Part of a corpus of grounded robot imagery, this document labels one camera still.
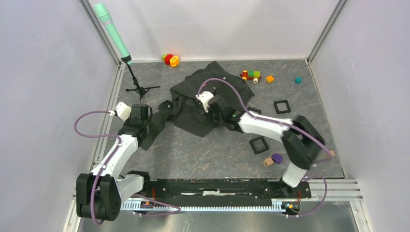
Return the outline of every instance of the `green microphone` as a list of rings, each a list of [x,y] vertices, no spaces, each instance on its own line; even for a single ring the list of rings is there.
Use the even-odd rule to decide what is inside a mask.
[[[94,12],[95,15],[99,18],[100,22],[105,26],[105,29],[107,30],[108,34],[110,34],[111,39],[114,41],[119,53],[121,54],[122,58],[121,60],[127,64],[128,69],[130,70],[131,76],[132,76],[132,81],[136,88],[126,88],[125,91],[135,91],[138,93],[140,96],[140,103],[142,98],[146,95],[146,93],[153,88],[159,88],[159,86],[153,86],[153,87],[141,87],[138,84],[137,78],[135,78],[134,73],[132,72],[130,64],[132,64],[131,61],[131,55],[128,52],[127,47],[125,46],[121,36],[119,35],[117,28],[114,25],[114,22],[111,18],[110,12],[108,11],[107,7],[104,5],[104,3],[98,3],[94,5]]]
[[[107,7],[104,3],[98,3],[94,5],[94,12],[100,22],[105,26],[108,34],[110,34],[111,39],[115,43],[119,53],[122,56],[122,60],[127,64],[131,64],[131,56],[128,52],[127,47],[125,46],[121,36],[119,35],[116,26],[111,18],[110,12],[108,11]]]

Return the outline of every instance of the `white enclosure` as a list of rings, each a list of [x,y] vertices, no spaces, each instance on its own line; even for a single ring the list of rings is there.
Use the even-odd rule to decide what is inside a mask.
[[[410,1],[348,1],[312,69],[376,231],[408,231]]]
[[[380,232],[410,226],[410,1],[346,1],[329,24],[345,1],[38,0],[0,10],[0,231],[61,231],[75,180],[89,172],[96,141],[73,123],[107,107],[121,70],[82,5],[100,2],[137,61],[307,59],[319,48],[308,63],[369,223]],[[98,134],[102,124],[91,116],[81,130]]]
[[[95,144],[73,123],[106,107],[117,68],[77,1],[8,1],[0,12],[0,231],[59,232]],[[101,119],[82,132],[98,134]]]
[[[337,0],[104,2],[134,60],[306,58]]]

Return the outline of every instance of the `black cloth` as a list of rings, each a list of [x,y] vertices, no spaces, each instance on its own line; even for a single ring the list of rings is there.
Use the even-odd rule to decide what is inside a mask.
[[[224,77],[225,81],[239,92],[245,104],[249,98],[255,96],[244,80],[226,72],[216,61],[213,61],[205,69],[197,70],[192,75],[185,77],[185,81],[170,89],[172,100],[161,103],[158,107],[159,111],[152,115],[152,119],[148,123],[148,135],[141,143],[141,148],[149,149],[154,139],[165,128],[166,121],[171,121],[175,126],[200,137],[210,133],[214,128],[213,123],[205,116],[204,108],[195,95],[205,80],[209,78],[223,79]],[[226,84],[210,81],[202,91],[209,91],[214,96],[220,95],[235,110],[242,111],[237,96]]]

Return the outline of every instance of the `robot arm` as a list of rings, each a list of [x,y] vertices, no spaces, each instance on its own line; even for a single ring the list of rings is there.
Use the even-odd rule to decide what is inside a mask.
[[[254,115],[250,115],[245,112],[235,111],[225,99],[218,95],[214,96],[210,92],[204,91],[196,97],[201,101],[211,121],[220,122],[231,131],[254,133],[283,143],[291,163],[281,180],[291,188],[299,185],[321,148],[289,126],[302,129],[324,144],[324,139],[303,116],[291,120],[262,116],[252,111],[249,113]]]
[[[213,96],[210,92],[203,92],[197,98],[202,102],[207,115],[212,122],[222,123],[231,131],[255,133],[275,139],[284,144],[291,160],[281,181],[287,187],[295,188],[311,167],[317,157],[320,147],[310,139],[302,136],[290,128],[298,127],[323,143],[323,138],[302,116],[295,120],[279,119],[255,115],[250,112],[237,112],[220,96]],[[118,132],[121,144],[112,156],[105,156],[102,162],[90,173],[80,174],[76,182],[77,214],[80,217],[91,218],[90,202],[94,181],[97,190],[94,198],[94,212],[97,219],[113,221],[117,218],[121,204],[136,192],[145,191],[145,182],[149,182],[149,175],[143,172],[131,171],[126,177],[118,181],[118,176],[130,156],[137,150],[139,144],[146,138],[148,110],[152,108],[145,104],[134,104],[132,107],[120,102],[116,106],[115,114],[124,120],[124,125]],[[269,120],[282,122],[278,124]],[[109,154],[117,147],[115,143]],[[96,180],[96,174],[103,168],[102,174]]]
[[[124,179],[118,181],[118,176],[130,156],[137,150],[139,144],[146,138],[148,109],[145,104],[134,104],[132,107],[120,102],[115,108],[115,115],[124,120],[124,125],[118,132],[118,141],[112,146],[108,155],[88,174],[80,174],[76,182],[77,214],[80,217],[91,218],[91,192],[94,181],[94,213],[97,219],[113,221],[117,218],[121,204],[134,193],[144,189],[144,173],[132,171]],[[103,170],[99,179],[97,173]]]

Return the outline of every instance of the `green toy block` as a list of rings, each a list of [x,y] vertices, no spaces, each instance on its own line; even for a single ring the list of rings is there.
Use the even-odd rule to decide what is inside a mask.
[[[297,78],[295,78],[295,83],[296,84],[300,84],[302,82],[302,78],[301,77],[297,77]]]

